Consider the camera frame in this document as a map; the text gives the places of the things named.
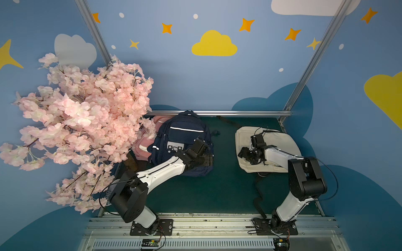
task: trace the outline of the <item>white bag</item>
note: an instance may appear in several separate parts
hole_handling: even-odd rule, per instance
[[[265,128],[258,127],[242,127],[236,131],[235,141],[236,141],[236,155],[239,154],[240,150],[243,147],[251,148],[251,139],[250,137],[254,134],[259,134],[263,132],[263,130],[267,130]],[[278,149],[281,149],[287,153],[291,153],[293,155],[301,156],[299,148],[297,147],[295,141],[290,137],[289,134],[281,133],[278,130],[268,129],[270,131],[277,131],[277,133],[265,133],[264,141],[267,145],[275,145]],[[260,163],[258,165],[252,165],[250,162],[246,161],[243,158],[237,157],[239,161],[239,166],[248,173],[255,172],[276,172],[276,173],[287,173],[287,170],[274,162],[267,160],[264,163]]]

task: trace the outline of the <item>dark green mat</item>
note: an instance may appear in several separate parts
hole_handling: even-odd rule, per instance
[[[147,198],[147,206],[155,212],[185,213],[258,213],[253,205],[256,173],[246,173],[238,165],[234,134],[236,127],[216,117],[202,118],[212,137],[214,169],[205,177],[176,176],[156,187]],[[230,118],[243,126],[268,127],[281,130],[275,118]],[[260,203],[271,214],[289,193],[287,173],[273,173],[258,184],[264,194]],[[319,214],[314,203],[302,214]]]

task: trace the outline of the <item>yellow cloud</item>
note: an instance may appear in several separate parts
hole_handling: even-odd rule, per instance
[[[229,36],[211,30],[202,35],[191,51],[197,56],[232,56],[237,52],[237,46],[232,44]]]
[[[402,71],[394,77],[371,77],[365,83],[364,91],[367,97],[402,129]]]

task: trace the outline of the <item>yellow star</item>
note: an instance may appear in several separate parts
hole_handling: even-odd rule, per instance
[[[94,16],[94,19],[95,19],[95,22],[98,22],[98,23],[101,23],[100,21],[99,21],[99,13],[93,13],[92,14],[93,16]]]
[[[170,30],[172,28],[172,24],[164,24],[164,23],[162,23],[162,25],[163,25],[162,33],[170,33],[170,34],[172,34],[172,31]]]
[[[314,41],[307,47],[313,47],[313,50],[316,49],[317,44],[319,44],[321,41],[316,41],[316,38],[314,38]]]
[[[289,35],[285,38],[285,40],[292,39],[293,41],[295,41],[296,36],[299,34],[300,31],[301,30],[295,31],[292,28],[290,28]]]
[[[131,41],[131,45],[130,45],[130,48],[131,47],[135,47],[135,48],[137,48],[137,50],[138,50],[138,47],[137,47],[137,44],[139,43],[139,42],[133,42],[131,39],[130,39],[130,41]]]
[[[10,46],[11,46],[11,39],[9,39],[1,48],[0,48],[0,69],[4,65],[15,65],[16,67],[23,68],[17,61],[15,61],[10,56]]]
[[[253,22],[254,22],[254,20],[247,21],[246,19],[243,18],[243,25],[242,25],[242,27],[240,28],[239,31],[248,31],[248,32],[250,32],[251,24]]]
[[[378,11],[372,11],[370,7],[369,11],[367,11],[367,14],[362,18],[362,20],[366,21],[366,24],[368,24],[370,22],[370,19],[377,13]]]

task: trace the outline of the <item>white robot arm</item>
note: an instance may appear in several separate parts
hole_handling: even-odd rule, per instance
[[[166,180],[197,166],[213,165],[213,155],[206,153],[208,145],[197,139],[191,148],[180,151],[166,162],[140,172],[126,171],[113,187],[109,196],[111,204],[125,222],[135,221],[153,234],[158,218],[145,206],[146,198],[155,187]]]
[[[293,226],[297,215],[311,201],[327,191],[321,168],[315,158],[292,155],[274,145],[267,145],[263,133],[264,131],[251,136],[252,149],[243,147],[238,156],[253,165],[269,160],[288,170],[290,192],[272,212],[272,218],[264,228],[276,234],[287,233],[288,230],[291,234],[297,234]],[[253,220],[259,222],[260,226],[264,225],[261,219]]]

